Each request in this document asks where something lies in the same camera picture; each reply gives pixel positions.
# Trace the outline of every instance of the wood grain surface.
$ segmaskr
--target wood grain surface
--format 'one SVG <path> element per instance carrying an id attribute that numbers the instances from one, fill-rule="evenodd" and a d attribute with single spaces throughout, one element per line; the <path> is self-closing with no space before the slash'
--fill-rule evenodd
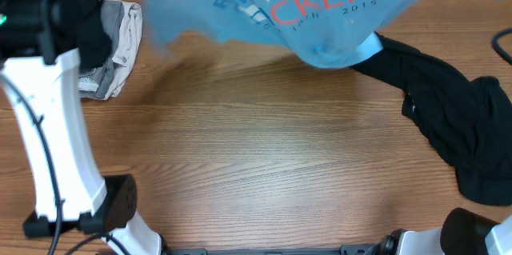
<path id="1" fill-rule="evenodd" d="M 512 0 L 422 0 L 382 33 L 512 94 L 512 66 L 490 48 L 511 26 Z M 135 176 L 140 213 L 172 247 L 336 247 L 436 228 L 459 206 L 512 214 L 461 196 L 454 170 L 401 115 L 401 90 L 280 47 L 187 33 L 156 49 L 149 34 L 121 95 L 83 109 L 99 168 Z M 512 38 L 502 42 L 512 52 Z M 44 254 L 48 239 L 22 234 L 34 186 L 3 95 L 0 107 L 0 254 Z M 66 233 L 58 249 L 82 238 Z"/>

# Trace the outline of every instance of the gray cloth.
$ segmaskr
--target gray cloth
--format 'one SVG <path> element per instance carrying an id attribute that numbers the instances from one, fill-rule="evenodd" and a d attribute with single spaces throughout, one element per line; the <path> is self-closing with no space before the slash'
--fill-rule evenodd
<path id="1" fill-rule="evenodd" d="M 90 82 L 98 84 L 96 91 L 80 90 L 81 97 L 105 99 L 109 86 L 114 80 L 114 62 L 112 62 L 112 56 L 118 48 L 119 30 L 124 15 L 125 11 L 122 2 L 112 0 L 104 1 L 101 12 L 102 24 L 105 33 L 112 39 L 112 52 L 102 67 L 92 70 L 80 70 L 80 78 L 88 78 Z"/>

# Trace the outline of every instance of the black mount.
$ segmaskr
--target black mount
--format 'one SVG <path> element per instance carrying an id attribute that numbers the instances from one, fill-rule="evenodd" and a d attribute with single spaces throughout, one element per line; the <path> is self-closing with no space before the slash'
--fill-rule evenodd
<path id="1" fill-rule="evenodd" d="M 137 186 L 131 175 L 105 177 L 106 197 L 98 211 L 80 214 L 77 221 L 64 221 L 63 232 L 78 229 L 85 234 L 105 233 L 116 228 L 126 227 L 137 210 Z M 55 223 L 34 212 L 23 222 L 23 231 L 27 237 L 52 237 Z"/>

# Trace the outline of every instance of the clothing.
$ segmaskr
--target clothing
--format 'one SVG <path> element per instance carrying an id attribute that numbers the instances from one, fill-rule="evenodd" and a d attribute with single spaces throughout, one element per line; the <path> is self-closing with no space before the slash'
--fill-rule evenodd
<path id="1" fill-rule="evenodd" d="M 101 8 L 102 26 L 111 39 L 111 51 L 103 66 L 92 70 L 80 70 L 78 89 L 82 97 L 105 98 L 107 91 L 114 80 L 114 63 L 112 56 L 118 48 L 119 28 L 124 17 L 124 8 L 121 2 L 105 0 Z"/>
<path id="2" fill-rule="evenodd" d="M 98 4 L 98 0 L 80 1 L 82 14 L 86 16 L 77 26 L 80 70 L 90 70 L 102 66 L 111 52 L 111 40 L 102 28 Z"/>
<path id="3" fill-rule="evenodd" d="M 124 17 L 119 29 L 119 44 L 114 52 L 114 80 L 110 84 L 105 99 L 117 97 L 125 85 L 128 75 L 134 68 L 138 47 L 142 39 L 142 8 L 133 2 L 122 2 Z"/>
<path id="4" fill-rule="evenodd" d="M 402 114 L 455 167 L 462 195 L 512 205 L 512 103 L 498 79 L 469 82 L 440 59 L 380 40 L 383 50 L 353 68 L 406 92 Z"/>
<path id="5" fill-rule="evenodd" d="M 81 70 L 78 88 L 82 97 L 106 100 L 119 95 L 134 67 L 142 39 L 142 9 L 137 3 L 105 0 L 101 15 L 112 52 L 103 66 Z"/>
<path id="6" fill-rule="evenodd" d="M 342 68 L 382 49 L 373 32 L 417 0 L 146 0 L 156 42 L 197 30 L 212 40 L 285 46 L 319 68 Z"/>

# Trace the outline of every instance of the light blue t-shirt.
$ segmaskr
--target light blue t-shirt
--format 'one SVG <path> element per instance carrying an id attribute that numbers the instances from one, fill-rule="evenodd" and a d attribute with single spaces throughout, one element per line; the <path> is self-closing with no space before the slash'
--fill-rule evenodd
<path id="1" fill-rule="evenodd" d="M 159 43 L 196 30 L 217 42 L 285 46 L 312 66 L 342 68 L 380 51 L 374 31 L 416 1 L 146 0 L 146 18 Z"/>

